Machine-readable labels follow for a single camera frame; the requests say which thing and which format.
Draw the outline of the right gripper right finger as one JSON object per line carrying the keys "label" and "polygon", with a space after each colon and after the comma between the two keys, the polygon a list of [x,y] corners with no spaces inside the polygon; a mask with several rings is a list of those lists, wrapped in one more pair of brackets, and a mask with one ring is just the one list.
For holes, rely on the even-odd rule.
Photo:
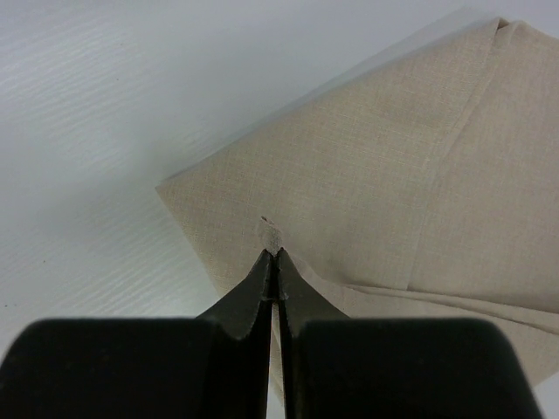
{"label": "right gripper right finger", "polygon": [[351,319],[275,258],[289,418],[538,418],[505,335],[481,319]]}

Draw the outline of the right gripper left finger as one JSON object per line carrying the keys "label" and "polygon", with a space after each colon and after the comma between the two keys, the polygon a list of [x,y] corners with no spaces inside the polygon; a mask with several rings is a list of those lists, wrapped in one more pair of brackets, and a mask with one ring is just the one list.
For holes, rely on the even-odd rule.
{"label": "right gripper left finger", "polygon": [[273,256],[195,318],[43,319],[1,366],[4,418],[263,418]]}

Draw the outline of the beige cloth napkin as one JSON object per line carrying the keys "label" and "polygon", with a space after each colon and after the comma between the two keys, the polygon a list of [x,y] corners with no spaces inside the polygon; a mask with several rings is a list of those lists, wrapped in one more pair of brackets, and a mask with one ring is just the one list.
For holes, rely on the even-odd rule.
{"label": "beige cloth napkin", "polygon": [[374,70],[163,182],[226,294],[285,249],[354,317],[479,317],[558,369],[558,42],[501,19]]}

